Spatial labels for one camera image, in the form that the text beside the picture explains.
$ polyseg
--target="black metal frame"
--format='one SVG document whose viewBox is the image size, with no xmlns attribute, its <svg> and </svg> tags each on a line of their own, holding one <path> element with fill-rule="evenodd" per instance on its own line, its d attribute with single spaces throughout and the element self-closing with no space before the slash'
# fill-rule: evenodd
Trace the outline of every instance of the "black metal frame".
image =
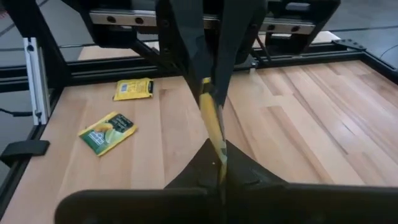
<svg viewBox="0 0 398 224">
<path fill-rule="evenodd" d="M 30 3 L 33 1 L 23 0 L 23 2 Z M 62 90 L 66 86 L 115 82 L 122 78 L 159 78 L 179 75 L 176 71 L 172 70 L 161 72 L 155 65 L 142 57 L 112 58 L 66 63 L 44 18 L 40 11 L 36 10 L 35 7 L 37 6 L 29 4 L 23 6 L 21 1 L 12 0 L 4 0 L 4 4 L 8 9 L 19 8 L 18 10 L 9 10 L 10 16 L 16 23 L 23 37 L 36 37 L 43 48 L 47 65 L 46 72 L 49 78 L 49 87 L 53 88 L 50 99 L 52 110 L 55 109 L 58 99 L 62 94 Z M 24 17 L 29 17 L 31 21 L 35 22 L 32 24 L 25 24 L 24 21 L 18 19 L 21 18 L 19 16 L 21 14 L 23 14 Z M 266 52 L 261 48 L 253 49 L 252 54 L 255 56 L 257 68 L 360 60 L 398 85 L 398 70 L 396 68 L 383 62 L 364 49 L 353 49 L 342 44 L 342 42 L 313 44 L 299 56 L 271 55 L 271 57 L 268 58 Z M 247 70 L 251 67 L 251 63 L 248 63 L 247 65 L 236 67 L 235 70 Z M 0 68 L 0 92 L 21 90 L 28 90 L 26 67 L 16 66 Z M 44 129 L 45 125 L 34 126 L 27 139 L 40 139 Z M 11 166 L 0 188 L 0 218 L 4 215 L 29 161 L 29 157 L 21 158 L 15 161 Z M 307 186 L 313 187 L 314 189 L 317 188 L 317 185 Z M 325 186 L 319 185 L 319 188 L 324 189 Z"/>
</svg>

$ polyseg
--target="metal bolt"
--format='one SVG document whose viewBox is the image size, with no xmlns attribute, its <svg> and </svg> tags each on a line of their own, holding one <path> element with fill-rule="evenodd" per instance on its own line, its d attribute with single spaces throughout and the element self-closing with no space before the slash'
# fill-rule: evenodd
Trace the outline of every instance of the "metal bolt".
<svg viewBox="0 0 398 224">
<path fill-rule="evenodd" d="M 111 23 L 115 23 L 115 22 L 116 22 L 116 19 L 115 19 L 113 16 L 108 16 L 108 17 L 106 18 L 106 20 L 107 20 L 108 22 L 111 22 Z"/>
<path fill-rule="evenodd" d="M 137 17 L 135 19 L 135 21 L 136 21 L 136 24 L 143 24 L 144 23 L 144 20 L 142 18 L 140 18 L 140 17 Z"/>
<path fill-rule="evenodd" d="M 275 29 L 275 25 L 268 25 L 268 28 L 267 28 L 268 31 L 272 31 L 274 29 Z"/>
<path fill-rule="evenodd" d="M 33 48 L 32 45 L 28 45 L 28 46 L 26 47 L 26 50 L 27 50 L 27 51 L 34 51 L 35 49 Z"/>
<path fill-rule="evenodd" d="M 300 30 L 300 27 L 299 26 L 294 26 L 293 28 L 292 28 L 292 32 L 297 32 L 297 31 L 299 31 Z"/>
<path fill-rule="evenodd" d="M 162 26 L 163 27 L 169 27 L 170 26 L 170 23 L 167 21 L 167 20 L 162 20 Z"/>
</svg>

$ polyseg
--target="wooden table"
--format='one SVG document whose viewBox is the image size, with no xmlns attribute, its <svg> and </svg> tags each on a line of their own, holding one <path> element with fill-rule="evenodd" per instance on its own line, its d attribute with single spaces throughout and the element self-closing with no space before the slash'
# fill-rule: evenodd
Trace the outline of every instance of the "wooden table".
<svg viewBox="0 0 398 224">
<path fill-rule="evenodd" d="M 335 38 L 323 33 L 324 40 Z M 131 55 L 84 49 L 81 59 Z M 115 83 L 66 88 L 1 220 L 52 223 L 61 199 L 83 189 L 162 189 L 207 138 L 182 77 L 155 80 L 151 99 L 112 101 Z M 103 157 L 77 136 L 118 111 L 138 130 Z M 235 74 L 226 137 L 289 182 L 398 186 L 398 87 L 360 61 Z"/>
</svg>

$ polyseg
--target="yellow packet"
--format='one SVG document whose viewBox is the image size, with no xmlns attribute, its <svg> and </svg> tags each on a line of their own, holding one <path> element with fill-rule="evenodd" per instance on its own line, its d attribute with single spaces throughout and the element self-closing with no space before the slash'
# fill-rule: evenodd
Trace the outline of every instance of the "yellow packet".
<svg viewBox="0 0 398 224">
<path fill-rule="evenodd" d="M 154 81 L 150 78 L 120 80 L 113 100 L 130 100 L 153 96 Z"/>
<path fill-rule="evenodd" d="M 79 132 L 79 137 L 97 156 L 102 156 L 115 145 L 132 135 L 136 125 L 125 116 L 112 112 L 90 127 Z"/>
</svg>

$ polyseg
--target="black bracket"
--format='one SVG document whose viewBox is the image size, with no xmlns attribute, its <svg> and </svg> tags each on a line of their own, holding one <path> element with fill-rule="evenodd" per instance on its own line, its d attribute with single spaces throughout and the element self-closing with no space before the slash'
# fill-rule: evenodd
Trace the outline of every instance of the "black bracket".
<svg viewBox="0 0 398 224">
<path fill-rule="evenodd" d="M 8 167 L 16 160 L 30 158 L 32 156 L 43 156 L 50 146 L 49 141 L 26 140 L 8 144 L 0 156 L 0 161 Z"/>
<path fill-rule="evenodd" d="M 331 42 L 337 45 L 345 46 L 349 49 L 355 49 L 360 51 L 366 50 L 366 47 L 351 39 L 332 40 Z"/>
<path fill-rule="evenodd" d="M 285 180 L 265 169 L 228 140 L 226 148 L 229 164 L 226 183 L 227 191 L 230 193 L 259 184 L 287 184 Z M 215 191 L 219 169 L 220 160 L 211 141 L 207 139 L 186 168 L 165 188 L 199 187 Z"/>
</svg>

